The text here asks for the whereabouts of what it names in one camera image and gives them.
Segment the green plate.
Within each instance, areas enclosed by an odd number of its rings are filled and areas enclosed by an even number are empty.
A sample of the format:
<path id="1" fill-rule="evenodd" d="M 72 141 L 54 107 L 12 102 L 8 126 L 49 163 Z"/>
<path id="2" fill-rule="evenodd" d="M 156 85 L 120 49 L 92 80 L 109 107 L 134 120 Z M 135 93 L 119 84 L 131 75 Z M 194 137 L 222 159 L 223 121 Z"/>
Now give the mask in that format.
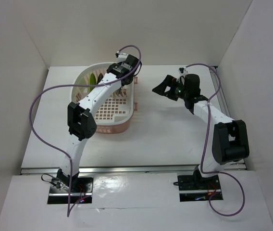
<path id="1" fill-rule="evenodd" d="M 96 76 L 94 75 L 94 73 L 91 73 L 88 79 L 88 85 L 90 85 L 90 87 L 88 87 L 88 92 L 91 92 L 95 88 L 94 85 L 96 84 Z"/>

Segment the black plate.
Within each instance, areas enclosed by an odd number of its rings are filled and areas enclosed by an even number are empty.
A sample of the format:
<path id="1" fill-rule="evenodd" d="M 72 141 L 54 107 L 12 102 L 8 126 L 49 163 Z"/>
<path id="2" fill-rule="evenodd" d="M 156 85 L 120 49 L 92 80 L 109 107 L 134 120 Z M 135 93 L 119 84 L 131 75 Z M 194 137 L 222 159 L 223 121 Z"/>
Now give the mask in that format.
<path id="1" fill-rule="evenodd" d="M 103 75 L 102 73 L 100 73 L 100 74 L 98 75 L 97 84 L 99 84 L 99 83 L 102 81 L 103 77 L 104 77 L 104 75 Z"/>

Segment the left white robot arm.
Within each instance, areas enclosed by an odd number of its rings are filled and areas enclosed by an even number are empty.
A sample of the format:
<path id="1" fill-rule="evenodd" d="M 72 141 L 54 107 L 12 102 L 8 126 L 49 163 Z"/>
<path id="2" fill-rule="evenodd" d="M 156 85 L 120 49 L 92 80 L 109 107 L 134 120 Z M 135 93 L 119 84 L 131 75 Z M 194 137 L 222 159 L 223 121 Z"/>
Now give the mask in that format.
<path id="1" fill-rule="evenodd" d="M 123 86 L 133 82 L 140 65 L 140 58 L 130 54 L 118 54 L 118 62 L 109 65 L 105 74 L 94 77 L 98 86 L 92 86 L 92 90 L 83 99 L 68 104 L 67 124 L 70 138 L 67 156 L 57 172 L 60 186 L 65 191 L 74 191 L 79 183 L 79 166 L 83 150 L 97 130 L 94 116 L 113 93 L 119 92 Z"/>

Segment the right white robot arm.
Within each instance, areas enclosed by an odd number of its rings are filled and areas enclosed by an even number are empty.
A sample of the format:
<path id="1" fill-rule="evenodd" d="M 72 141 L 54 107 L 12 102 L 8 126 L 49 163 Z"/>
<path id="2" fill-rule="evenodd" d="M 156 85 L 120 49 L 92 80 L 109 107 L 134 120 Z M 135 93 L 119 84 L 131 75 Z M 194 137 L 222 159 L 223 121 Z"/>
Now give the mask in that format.
<path id="1" fill-rule="evenodd" d="M 173 101 L 182 99 L 186 109 L 207 124 L 201 163 L 195 168 L 192 178 L 196 188 L 204 188 L 209 178 L 249 156 L 246 123 L 228 117 L 213 106 L 201 94 L 198 75 L 187 74 L 179 78 L 167 75 L 152 91 Z"/>

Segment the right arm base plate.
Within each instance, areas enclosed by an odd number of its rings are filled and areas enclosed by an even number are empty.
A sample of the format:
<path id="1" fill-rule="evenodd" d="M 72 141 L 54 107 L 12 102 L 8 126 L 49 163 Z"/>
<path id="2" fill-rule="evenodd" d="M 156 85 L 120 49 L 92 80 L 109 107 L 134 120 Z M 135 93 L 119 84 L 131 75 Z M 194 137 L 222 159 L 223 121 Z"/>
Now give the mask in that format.
<path id="1" fill-rule="evenodd" d="M 218 176 L 200 178 L 192 175 L 179 175 L 173 183 L 179 189 L 180 202 L 196 202 L 212 200 L 223 200 L 223 194 Z"/>

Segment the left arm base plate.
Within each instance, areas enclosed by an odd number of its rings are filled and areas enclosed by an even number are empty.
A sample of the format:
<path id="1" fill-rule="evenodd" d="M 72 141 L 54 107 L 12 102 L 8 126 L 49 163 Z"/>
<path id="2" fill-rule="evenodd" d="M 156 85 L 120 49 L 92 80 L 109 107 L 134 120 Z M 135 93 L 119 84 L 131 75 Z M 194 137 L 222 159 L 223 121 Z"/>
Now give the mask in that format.
<path id="1" fill-rule="evenodd" d="M 79 204 L 92 203 L 93 177 L 81 177 L 78 179 L 77 185 L 71 190 L 71 204 L 77 200 L 82 200 Z M 58 179 L 51 180 L 48 194 L 48 205 L 63 205 L 68 203 L 68 186 L 62 184 Z"/>

